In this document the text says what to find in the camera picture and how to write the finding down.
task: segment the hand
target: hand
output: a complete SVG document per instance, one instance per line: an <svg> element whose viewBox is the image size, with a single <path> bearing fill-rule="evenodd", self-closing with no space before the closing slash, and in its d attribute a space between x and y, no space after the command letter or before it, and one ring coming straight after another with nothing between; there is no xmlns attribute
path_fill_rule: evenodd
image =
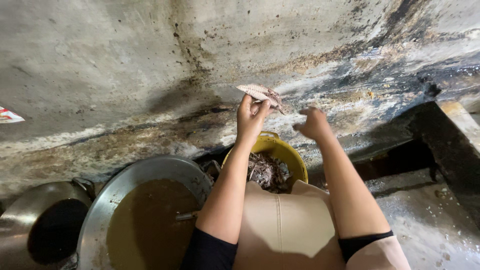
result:
<svg viewBox="0 0 480 270"><path fill-rule="evenodd" d="M252 97L245 94L237 111L236 144L245 144L250 151L262 131L265 117L271 112L269 100L254 103Z"/></svg>
<svg viewBox="0 0 480 270"><path fill-rule="evenodd" d="M294 124L294 130L300 131L307 138L315 141L323 139L326 135L333 135L326 114L321 109L309 107L300 110L300 114L306 115L307 121L305 124Z"/></svg>

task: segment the beige shirt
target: beige shirt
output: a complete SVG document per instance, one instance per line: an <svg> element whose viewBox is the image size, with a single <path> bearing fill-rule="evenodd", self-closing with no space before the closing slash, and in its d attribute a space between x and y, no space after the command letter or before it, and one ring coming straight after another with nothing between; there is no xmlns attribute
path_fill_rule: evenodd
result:
<svg viewBox="0 0 480 270"><path fill-rule="evenodd" d="M410 269L395 236L365 246L345 264L328 196L300 180L291 194L248 182L233 269Z"/></svg>

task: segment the red and white packet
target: red and white packet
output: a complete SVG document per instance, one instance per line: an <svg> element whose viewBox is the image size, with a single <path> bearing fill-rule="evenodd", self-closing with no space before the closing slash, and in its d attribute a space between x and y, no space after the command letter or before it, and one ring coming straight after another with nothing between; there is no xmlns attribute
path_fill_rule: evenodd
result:
<svg viewBox="0 0 480 270"><path fill-rule="evenodd" d="M25 121L20 115L0 107L0 124Z"/></svg>

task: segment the yellow plastic basin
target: yellow plastic basin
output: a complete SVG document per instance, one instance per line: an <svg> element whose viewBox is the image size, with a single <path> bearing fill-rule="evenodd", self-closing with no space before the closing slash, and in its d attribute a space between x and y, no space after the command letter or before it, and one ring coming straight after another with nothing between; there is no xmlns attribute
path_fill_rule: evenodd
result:
<svg viewBox="0 0 480 270"><path fill-rule="evenodd" d="M262 131L257 137L257 142L252 147L252 153L266 152L276 159L280 159L288 166L288 170L293 172L293 176L287 180L289 186L296 180L302 180L308 183L307 169L300 155L286 142L280 140L278 134L270 131ZM223 164L227 161L228 155L223 160Z"/></svg>

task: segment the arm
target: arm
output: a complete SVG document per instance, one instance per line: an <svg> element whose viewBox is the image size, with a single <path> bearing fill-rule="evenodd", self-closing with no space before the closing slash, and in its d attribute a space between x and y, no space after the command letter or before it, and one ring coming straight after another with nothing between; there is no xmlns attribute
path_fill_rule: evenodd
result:
<svg viewBox="0 0 480 270"><path fill-rule="evenodd" d="M250 151L262 131L270 101L261 105L245 95L237 112L237 140L195 226L231 244L238 242Z"/></svg>
<svg viewBox="0 0 480 270"><path fill-rule="evenodd" d="M314 139L320 147L340 238L389 232L382 210L343 151L325 114L317 108L300 113L307 115L307 121L295 124L294 129Z"/></svg>

